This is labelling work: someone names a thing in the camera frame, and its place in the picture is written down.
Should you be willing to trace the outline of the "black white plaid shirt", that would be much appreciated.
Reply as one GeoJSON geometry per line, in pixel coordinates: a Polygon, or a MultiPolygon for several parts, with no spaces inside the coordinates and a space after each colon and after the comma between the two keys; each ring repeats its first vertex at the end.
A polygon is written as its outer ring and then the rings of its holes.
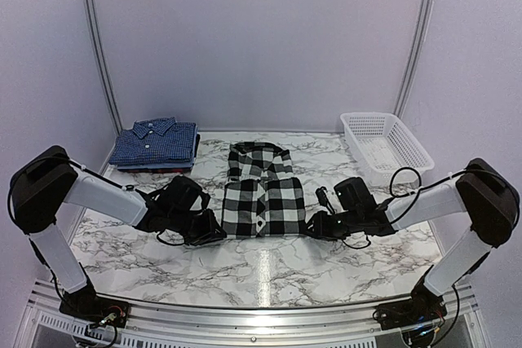
{"type": "Polygon", "coordinates": [[[230,146],[221,226],[236,238],[305,233],[303,186],[287,149],[266,142],[230,146]]]}

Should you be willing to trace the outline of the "blue checked shirt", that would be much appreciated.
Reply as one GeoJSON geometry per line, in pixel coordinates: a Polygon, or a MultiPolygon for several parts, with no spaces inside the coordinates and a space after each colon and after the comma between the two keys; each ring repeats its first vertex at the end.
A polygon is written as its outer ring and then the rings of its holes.
{"type": "Polygon", "coordinates": [[[136,121],[117,137],[110,165],[187,164],[194,158],[198,127],[174,117],[136,121]]]}

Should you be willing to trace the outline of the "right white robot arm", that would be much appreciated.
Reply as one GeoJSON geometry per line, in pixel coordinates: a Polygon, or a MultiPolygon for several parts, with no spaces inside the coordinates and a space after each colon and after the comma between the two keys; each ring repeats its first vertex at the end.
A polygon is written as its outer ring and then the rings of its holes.
{"type": "Polygon", "coordinates": [[[505,244],[520,219],[518,191],[481,158],[456,174],[414,191],[391,194],[381,203],[360,177],[341,182],[335,191],[342,212],[314,214],[306,226],[308,236],[344,240],[362,232],[384,237],[447,215],[466,214],[470,219],[462,237],[423,275],[405,302],[404,314],[413,322],[424,320],[454,284],[505,244]]]}

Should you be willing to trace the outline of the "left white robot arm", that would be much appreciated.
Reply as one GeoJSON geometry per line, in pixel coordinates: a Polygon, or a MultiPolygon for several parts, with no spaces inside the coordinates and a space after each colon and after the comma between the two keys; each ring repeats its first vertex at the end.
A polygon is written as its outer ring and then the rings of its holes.
{"type": "Polygon", "coordinates": [[[103,302],[58,228],[56,215],[62,205],[93,210],[142,232],[172,231],[181,235],[185,245],[199,246],[227,236],[209,203],[210,196],[186,176],[144,192],[72,161],[57,145],[11,177],[7,196],[11,221],[29,238],[39,261],[61,285],[64,302],[85,319],[97,319],[103,302]]]}

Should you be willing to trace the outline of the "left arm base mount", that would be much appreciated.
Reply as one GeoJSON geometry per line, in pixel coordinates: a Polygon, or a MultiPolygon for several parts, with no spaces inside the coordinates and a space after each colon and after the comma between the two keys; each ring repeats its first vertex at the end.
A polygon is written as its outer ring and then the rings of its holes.
{"type": "Polygon", "coordinates": [[[60,312],[89,321],[95,326],[124,328],[130,311],[128,302],[106,297],[69,297],[60,303],[60,312]]]}

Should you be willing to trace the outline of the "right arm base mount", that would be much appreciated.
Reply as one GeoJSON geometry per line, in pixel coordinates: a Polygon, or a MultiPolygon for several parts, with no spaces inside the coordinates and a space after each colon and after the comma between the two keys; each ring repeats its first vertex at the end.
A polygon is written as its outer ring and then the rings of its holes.
{"type": "Polygon", "coordinates": [[[442,320],[446,315],[447,310],[443,302],[428,306],[423,301],[405,299],[379,304],[373,313],[373,318],[380,324],[382,330],[389,330],[436,319],[442,320]]]}

